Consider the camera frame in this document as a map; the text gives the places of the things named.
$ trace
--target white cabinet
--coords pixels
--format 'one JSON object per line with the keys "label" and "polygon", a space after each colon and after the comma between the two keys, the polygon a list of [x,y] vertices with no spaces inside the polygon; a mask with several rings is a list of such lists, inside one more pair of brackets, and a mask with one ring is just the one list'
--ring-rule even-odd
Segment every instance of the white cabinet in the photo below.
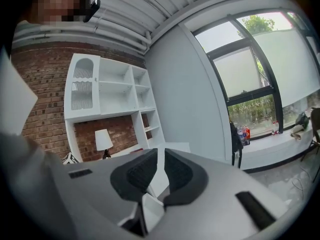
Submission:
{"label": "white cabinet", "polygon": [[[146,69],[100,56],[73,54],[64,93],[64,119],[72,154],[81,157],[73,123],[124,115],[131,115],[143,149],[165,142]],[[152,138],[147,139],[146,132],[151,132]]]}

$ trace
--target window frame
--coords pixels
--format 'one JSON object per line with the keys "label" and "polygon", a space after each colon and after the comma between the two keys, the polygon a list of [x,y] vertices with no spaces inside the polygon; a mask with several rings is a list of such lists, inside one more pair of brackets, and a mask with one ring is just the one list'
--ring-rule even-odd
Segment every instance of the window frame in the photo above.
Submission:
{"label": "window frame", "polygon": [[[318,71],[318,75],[320,76],[320,64],[317,59],[317,55],[315,54],[314,50],[312,49],[311,44],[309,43],[307,37],[312,37],[316,44],[316,51],[320,53],[320,39],[315,31],[314,27],[312,26],[311,22],[309,21],[308,17],[305,16],[303,11],[296,11],[293,9],[284,9],[284,8],[268,8],[268,9],[258,9],[258,10],[249,10],[244,11],[237,14],[228,14],[226,17],[221,18],[217,21],[211,22],[195,31],[192,32],[192,34],[196,37],[197,35],[201,34],[204,31],[207,31],[211,28],[214,28],[218,25],[221,25],[226,22],[230,22],[234,25],[234,27],[241,33],[243,36],[243,39],[225,44],[221,47],[218,47],[212,51],[209,51],[206,53],[206,56],[208,60],[211,63],[211,66],[214,70],[214,73],[218,79],[218,82],[220,84],[222,94],[224,97],[225,105],[227,108],[227,112],[229,115],[229,106],[233,106],[236,104],[240,104],[247,101],[252,101],[267,95],[273,95],[273,102],[274,102],[274,108],[275,108],[275,117],[276,120],[279,123],[279,133],[283,133],[283,131],[289,130],[293,128],[295,125],[292,124],[290,126],[287,126],[284,128],[284,113],[283,113],[283,107],[282,107],[282,101],[280,96],[280,91],[278,87],[278,83],[275,77],[275,74],[272,70],[272,67],[263,52],[262,48],[259,46],[258,42],[255,40],[255,38],[249,33],[249,31],[237,20],[238,18],[247,17],[250,15],[257,15],[257,14],[263,14],[263,13],[282,13],[282,15],[289,21],[289,23],[297,29],[300,36],[303,38],[306,46],[308,47],[309,51],[311,52],[311,55],[313,57],[313,60],[316,64],[316,68]],[[288,15],[288,13],[294,13],[299,19],[302,21],[302,23],[305,25],[307,29],[301,29],[299,25],[295,22],[295,20]],[[220,74],[218,72],[218,69],[214,63],[214,59],[217,59],[221,56],[230,54],[232,52],[238,51],[243,48],[250,47],[253,59],[254,56],[259,59],[263,70],[268,78],[269,86],[261,87],[256,90],[248,91],[246,93],[241,93],[236,96],[228,97],[224,83],[220,77]],[[270,136],[271,133],[262,134],[257,136],[254,136],[251,138],[251,140],[258,140],[267,136]]]}

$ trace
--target floor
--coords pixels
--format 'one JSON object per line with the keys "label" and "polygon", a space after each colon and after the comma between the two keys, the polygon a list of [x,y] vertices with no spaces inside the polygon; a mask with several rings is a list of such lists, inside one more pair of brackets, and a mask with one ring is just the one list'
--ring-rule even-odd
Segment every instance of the floor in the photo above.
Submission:
{"label": "floor", "polygon": [[310,190],[316,184],[312,181],[320,166],[320,151],[318,155],[316,152],[317,149],[310,151],[303,161],[300,161],[301,158],[299,158],[270,170],[251,173],[250,176],[278,195],[290,209],[301,203],[303,198],[308,198]]}

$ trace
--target white ceiling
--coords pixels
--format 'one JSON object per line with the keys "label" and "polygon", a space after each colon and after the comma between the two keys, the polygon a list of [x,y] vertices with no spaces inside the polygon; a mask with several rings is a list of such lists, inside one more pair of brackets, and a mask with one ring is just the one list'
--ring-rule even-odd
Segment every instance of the white ceiling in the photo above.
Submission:
{"label": "white ceiling", "polygon": [[86,24],[42,27],[23,24],[16,29],[13,47],[35,40],[109,42],[144,54],[151,44],[187,16],[213,4],[214,0],[101,0],[100,9]]}

